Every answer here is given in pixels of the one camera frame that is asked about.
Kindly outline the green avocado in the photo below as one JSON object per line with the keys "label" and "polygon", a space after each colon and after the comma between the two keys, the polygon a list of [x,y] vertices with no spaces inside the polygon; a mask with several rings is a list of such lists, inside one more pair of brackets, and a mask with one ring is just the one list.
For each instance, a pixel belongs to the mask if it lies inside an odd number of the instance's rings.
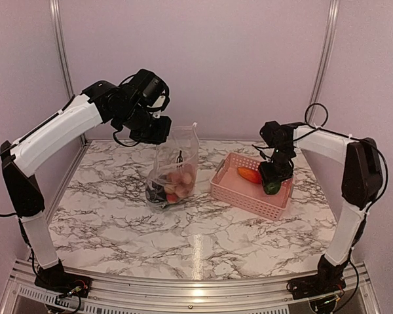
{"label": "green avocado", "polygon": [[276,195],[279,193],[281,189],[281,182],[280,181],[275,181],[275,182],[269,182],[263,184],[263,190],[266,195]]}

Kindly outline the orange carrot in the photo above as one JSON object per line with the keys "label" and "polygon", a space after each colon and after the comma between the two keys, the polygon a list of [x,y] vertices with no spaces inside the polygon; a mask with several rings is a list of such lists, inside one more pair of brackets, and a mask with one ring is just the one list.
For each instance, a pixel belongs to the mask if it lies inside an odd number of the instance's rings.
{"label": "orange carrot", "polygon": [[254,170],[248,167],[238,167],[238,174],[245,180],[253,184],[261,184],[262,178],[258,170]]}

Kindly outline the clear zip top bag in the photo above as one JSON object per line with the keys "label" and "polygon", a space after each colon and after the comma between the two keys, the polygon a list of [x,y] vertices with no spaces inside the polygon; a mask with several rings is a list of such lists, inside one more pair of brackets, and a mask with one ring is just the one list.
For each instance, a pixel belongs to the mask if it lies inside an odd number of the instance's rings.
{"label": "clear zip top bag", "polygon": [[166,209],[189,198],[196,185],[199,138],[197,122],[170,130],[167,142],[157,146],[153,168],[145,182],[147,204]]}

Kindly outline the bunch of red lychees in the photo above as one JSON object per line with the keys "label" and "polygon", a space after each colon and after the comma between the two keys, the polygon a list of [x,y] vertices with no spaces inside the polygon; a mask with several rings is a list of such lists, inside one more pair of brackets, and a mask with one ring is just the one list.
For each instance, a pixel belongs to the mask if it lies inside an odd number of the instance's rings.
{"label": "bunch of red lychees", "polygon": [[168,204],[178,203],[191,195],[196,183],[196,170],[191,164],[182,164],[167,172],[163,187]]}

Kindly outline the dark purple eggplant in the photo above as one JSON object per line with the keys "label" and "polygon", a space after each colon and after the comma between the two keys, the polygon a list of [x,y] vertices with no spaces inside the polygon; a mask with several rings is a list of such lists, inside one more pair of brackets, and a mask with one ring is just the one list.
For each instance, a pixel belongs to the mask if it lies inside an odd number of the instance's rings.
{"label": "dark purple eggplant", "polygon": [[161,205],[167,202],[167,193],[164,191],[164,187],[153,181],[146,185],[145,197],[149,203],[155,205]]}

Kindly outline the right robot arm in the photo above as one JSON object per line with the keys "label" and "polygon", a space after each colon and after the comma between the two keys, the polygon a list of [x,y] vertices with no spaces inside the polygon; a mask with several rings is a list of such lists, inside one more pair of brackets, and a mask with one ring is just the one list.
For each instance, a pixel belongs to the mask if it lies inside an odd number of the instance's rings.
{"label": "right robot arm", "polygon": [[317,273],[289,282],[295,292],[311,288],[325,293],[339,284],[352,249],[364,232],[366,207],[377,199],[383,185],[376,144],[372,138],[353,139],[302,122],[266,122],[259,134],[273,150],[271,157],[259,165],[263,189],[268,195],[273,193],[274,186],[292,178],[296,148],[325,156],[344,167],[341,214],[333,239],[319,260]]}

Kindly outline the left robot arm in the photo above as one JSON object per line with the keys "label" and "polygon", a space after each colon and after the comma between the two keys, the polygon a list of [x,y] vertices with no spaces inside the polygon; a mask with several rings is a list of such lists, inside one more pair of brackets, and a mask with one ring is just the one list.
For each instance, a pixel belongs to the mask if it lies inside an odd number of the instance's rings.
{"label": "left robot arm", "polygon": [[95,82],[36,128],[1,145],[3,178],[22,233],[39,264],[41,283],[63,291],[70,281],[52,244],[36,171],[69,142],[100,124],[110,123],[115,133],[129,129],[130,139],[137,144],[164,143],[172,121],[161,112],[169,102],[167,83],[154,72],[140,69],[118,85]]}

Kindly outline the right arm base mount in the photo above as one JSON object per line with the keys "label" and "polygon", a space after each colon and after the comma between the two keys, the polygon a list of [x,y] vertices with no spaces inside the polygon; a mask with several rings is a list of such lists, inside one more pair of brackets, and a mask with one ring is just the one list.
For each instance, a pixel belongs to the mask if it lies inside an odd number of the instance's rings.
{"label": "right arm base mount", "polygon": [[286,285],[294,300],[311,298],[346,288],[345,278],[321,280],[318,275],[290,279]]}

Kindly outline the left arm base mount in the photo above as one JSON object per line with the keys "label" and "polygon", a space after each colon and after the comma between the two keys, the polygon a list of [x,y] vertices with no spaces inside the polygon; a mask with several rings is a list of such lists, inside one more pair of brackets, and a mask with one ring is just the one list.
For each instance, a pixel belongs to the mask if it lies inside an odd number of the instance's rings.
{"label": "left arm base mount", "polygon": [[58,292],[59,294],[64,294],[65,296],[68,296],[68,292],[80,287],[80,291],[75,292],[75,295],[81,298],[86,298],[88,296],[91,284],[92,279],[90,277],[72,273],[64,273],[61,278],[54,276],[51,279],[45,279],[39,275],[35,278],[36,286]]}

